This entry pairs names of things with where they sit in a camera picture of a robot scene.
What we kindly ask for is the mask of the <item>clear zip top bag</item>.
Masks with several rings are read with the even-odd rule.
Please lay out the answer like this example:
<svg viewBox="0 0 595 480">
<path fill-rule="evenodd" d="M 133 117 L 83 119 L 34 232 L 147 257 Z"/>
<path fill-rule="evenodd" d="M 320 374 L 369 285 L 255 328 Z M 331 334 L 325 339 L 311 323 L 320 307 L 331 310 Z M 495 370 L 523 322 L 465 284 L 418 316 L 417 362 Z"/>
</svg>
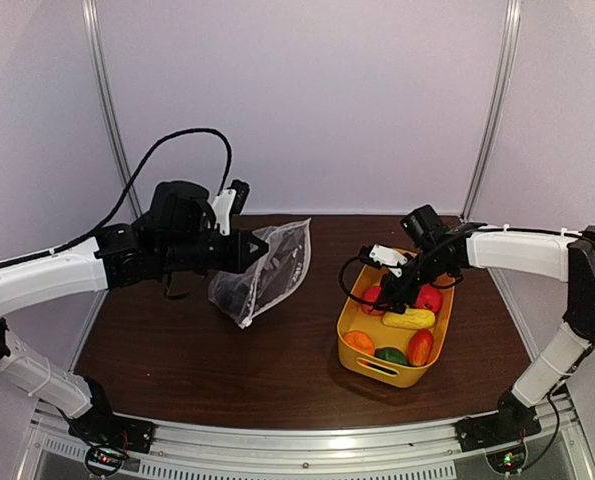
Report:
<svg viewBox="0 0 595 480">
<path fill-rule="evenodd" d="M 255 277 L 254 290 L 240 315 L 222 311 L 213 300 L 213 281 L 208 286 L 208 300 L 237 326 L 245 329 L 259 315 L 286 300 L 305 280 L 312 257 L 311 220 L 309 218 L 279 226 L 259 228 L 254 233 L 269 245 L 266 255 L 246 272 Z"/>
</svg>

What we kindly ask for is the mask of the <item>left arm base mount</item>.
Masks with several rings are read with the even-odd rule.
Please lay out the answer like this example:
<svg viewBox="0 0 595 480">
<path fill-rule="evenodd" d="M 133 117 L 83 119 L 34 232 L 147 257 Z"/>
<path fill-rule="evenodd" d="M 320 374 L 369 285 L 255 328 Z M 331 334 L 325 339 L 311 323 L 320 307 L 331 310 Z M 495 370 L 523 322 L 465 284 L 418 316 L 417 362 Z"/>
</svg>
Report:
<svg viewBox="0 0 595 480">
<path fill-rule="evenodd" d="M 139 463 L 135 453 L 148 454 L 155 433 L 151 421 L 122 415 L 92 414 L 70 418 L 60 411 L 68 433 L 87 447 L 84 466 L 97 478 L 108 478 Z"/>
</svg>

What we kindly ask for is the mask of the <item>green toy lime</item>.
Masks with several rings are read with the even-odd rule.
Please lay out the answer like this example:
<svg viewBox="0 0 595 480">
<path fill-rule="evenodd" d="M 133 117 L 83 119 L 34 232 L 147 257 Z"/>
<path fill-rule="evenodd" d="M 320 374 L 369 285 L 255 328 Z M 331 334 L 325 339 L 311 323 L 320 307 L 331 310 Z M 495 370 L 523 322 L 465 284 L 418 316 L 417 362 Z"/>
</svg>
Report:
<svg viewBox="0 0 595 480">
<path fill-rule="evenodd" d="M 395 347 L 378 348 L 375 350 L 375 357 L 397 365 L 409 365 L 406 355 Z"/>
</svg>

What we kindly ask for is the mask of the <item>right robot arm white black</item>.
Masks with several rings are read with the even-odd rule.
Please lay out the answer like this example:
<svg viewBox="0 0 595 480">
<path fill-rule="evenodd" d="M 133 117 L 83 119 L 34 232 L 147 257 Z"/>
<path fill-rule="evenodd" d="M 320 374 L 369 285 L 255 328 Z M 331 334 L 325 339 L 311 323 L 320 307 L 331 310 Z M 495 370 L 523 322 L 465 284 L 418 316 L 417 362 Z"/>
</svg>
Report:
<svg viewBox="0 0 595 480">
<path fill-rule="evenodd" d="M 554 338 L 500 397 L 489 430 L 496 440 L 519 436 L 534 407 L 571 376 L 595 348 L 595 226 L 582 231 L 497 227 L 481 222 L 447 225 L 432 206 L 400 222 L 418 252 L 364 246 L 362 263 L 388 271 L 375 306 L 403 313 L 422 286 L 442 275 L 460 281 L 469 268 L 506 269 L 553 278 L 567 285 L 567 306 Z"/>
</svg>

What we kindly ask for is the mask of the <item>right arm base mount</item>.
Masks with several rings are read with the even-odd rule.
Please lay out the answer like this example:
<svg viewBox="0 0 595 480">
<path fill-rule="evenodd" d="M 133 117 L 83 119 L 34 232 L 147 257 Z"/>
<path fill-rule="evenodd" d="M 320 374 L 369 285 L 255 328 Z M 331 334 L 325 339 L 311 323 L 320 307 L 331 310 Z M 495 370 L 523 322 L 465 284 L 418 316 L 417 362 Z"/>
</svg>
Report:
<svg viewBox="0 0 595 480">
<path fill-rule="evenodd" d="M 526 440 L 542 431 L 535 414 L 518 423 L 506 423 L 499 412 L 464 417 L 455 424 L 461 451 L 482 450 L 491 470 L 509 477 L 519 474 L 528 460 Z"/>
</svg>

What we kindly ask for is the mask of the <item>yellow plastic basket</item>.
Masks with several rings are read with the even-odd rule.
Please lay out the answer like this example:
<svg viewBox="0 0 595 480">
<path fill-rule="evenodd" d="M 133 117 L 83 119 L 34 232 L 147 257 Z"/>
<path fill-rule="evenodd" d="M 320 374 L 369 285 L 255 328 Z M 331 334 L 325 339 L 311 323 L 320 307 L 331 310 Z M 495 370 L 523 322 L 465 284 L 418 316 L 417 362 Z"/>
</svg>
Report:
<svg viewBox="0 0 595 480">
<path fill-rule="evenodd" d="M 428 362 L 422 367 L 411 367 L 380 360 L 375 355 L 364 354 L 351 348 L 342 339 L 342 336 L 348 331 L 363 331 L 372 338 L 376 349 L 395 347 L 407 357 L 408 343 L 418 330 L 385 326 L 381 321 L 383 315 L 381 317 L 365 315 L 360 308 L 363 292 L 376 284 L 384 290 L 383 285 L 389 274 L 387 269 L 375 269 L 363 264 L 355 284 L 351 288 L 345 284 L 345 273 L 339 274 L 340 284 L 344 293 L 347 294 L 347 300 L 337 320 L 338 357 L 340 363 L 348 370 L 397 388 L 408 388 L 425 375 L 441 354 L 451 319 L 456 281 L 443 274 L 433 283 L 426 284 L 440 290 L 443 304 L 441 310 L 435 314 L 435 324 L 428 328 L 434 338 Z M 388 309 L 386 313 L 392 312 L 391 305 L 381 302 L 381 295 L 378 302 Z"/>
</svg>

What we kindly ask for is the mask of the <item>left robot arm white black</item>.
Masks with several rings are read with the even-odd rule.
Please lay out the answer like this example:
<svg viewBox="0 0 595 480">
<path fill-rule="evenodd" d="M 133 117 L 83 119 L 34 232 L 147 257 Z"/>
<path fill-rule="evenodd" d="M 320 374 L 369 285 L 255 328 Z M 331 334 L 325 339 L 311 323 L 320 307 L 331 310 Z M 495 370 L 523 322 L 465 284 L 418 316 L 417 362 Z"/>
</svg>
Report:
<svg viewBox="0 0 595 480">
<path fill-rule="evenodd" d="M 248 184 L 240 180 L 214 198 L 191 182 L 162 182 L 150 209 L 131 224 L 103 223 L 71 246 L 1 261 L 0 377 L 53 405 L 72 433 L 88 442 L 110 444 L 123 437 L 124 427 L 103 387 L 34 351 L 8 328 L 6 315 L 142 281 L 170 285 L 178 272 L 243 273 L 268 251 L 251 231 L 231 226 L 248 194 Z"/>
</svg>

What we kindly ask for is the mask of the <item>purple toy eggplant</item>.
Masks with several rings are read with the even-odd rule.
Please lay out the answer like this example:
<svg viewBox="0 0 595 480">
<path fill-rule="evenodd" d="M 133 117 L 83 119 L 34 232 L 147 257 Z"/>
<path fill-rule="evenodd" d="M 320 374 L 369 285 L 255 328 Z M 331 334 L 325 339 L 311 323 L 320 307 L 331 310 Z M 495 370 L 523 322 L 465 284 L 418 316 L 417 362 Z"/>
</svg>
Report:
<svg viewBox="0 0 595 480">
<path fill-rule="evenodd" d="M 225 313 L 240 315 L 246 310 L 254 283 L 253 274 L 220 272 L 213 281 L 214 303 Z"/>
</svg>

